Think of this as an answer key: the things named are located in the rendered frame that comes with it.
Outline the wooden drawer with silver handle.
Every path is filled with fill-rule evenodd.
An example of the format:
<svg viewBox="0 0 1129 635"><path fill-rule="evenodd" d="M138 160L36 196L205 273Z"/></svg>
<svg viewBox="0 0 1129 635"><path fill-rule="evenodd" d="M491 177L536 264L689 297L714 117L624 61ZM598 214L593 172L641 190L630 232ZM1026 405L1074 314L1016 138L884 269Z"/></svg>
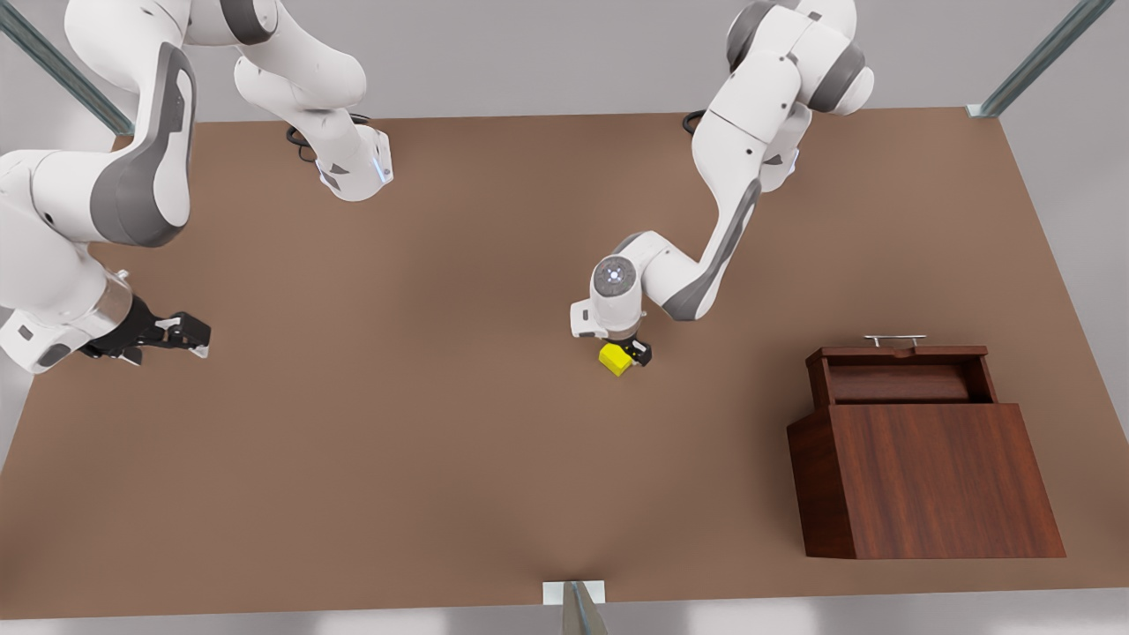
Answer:
<svg viewBox="0 0 1129 635"><path fill-rule="evenodd" d="M823 347L805 360L816 407L997 403L984 346Z"/></svg>

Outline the brown wooden cabinet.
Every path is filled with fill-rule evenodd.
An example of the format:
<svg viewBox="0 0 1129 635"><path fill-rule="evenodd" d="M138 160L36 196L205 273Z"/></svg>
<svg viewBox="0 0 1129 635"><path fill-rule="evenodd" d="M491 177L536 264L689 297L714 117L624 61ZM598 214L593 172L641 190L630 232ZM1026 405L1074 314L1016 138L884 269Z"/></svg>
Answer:
<svg viewBox="0 0 1129 635"><path fill-rule="evenodd" d="M1015 403L833 405L787 437L811 557L1065 555Z"/></svg>

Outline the silver frame post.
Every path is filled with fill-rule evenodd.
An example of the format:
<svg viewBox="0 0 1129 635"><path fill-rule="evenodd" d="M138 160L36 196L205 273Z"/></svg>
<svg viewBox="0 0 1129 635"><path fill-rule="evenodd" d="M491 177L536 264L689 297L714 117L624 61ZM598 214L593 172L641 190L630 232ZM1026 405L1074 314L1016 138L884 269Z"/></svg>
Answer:
<svg viewBox="0 0 1129 635"><path fill-rule="evenodd" d="M28 21L9 0L0 0L0 33L49 73L75 101L87 108L102 125L117 136L133 136L134 125L105 93L100 92L72 61Z"/></svg>
<svg viewBox="0 0 1129 635"><path fill-rule="evenodd" d="M598 609L605 602L605 581L542 583L542 603L561 607L561 635L609 635Z"/></svg>
<svg viewBox="0 0 1129 635"><path fill-rule="evenodd" d="M1062 54L1108 12L1117 0L1078 0L1064 18L1054 25L1044 40L1029 52L1007 78L991 92L983 103L968 104L965 112L971 119L998 119L1006 108L1019 98L1038 78L1054 64Z"/></svg>

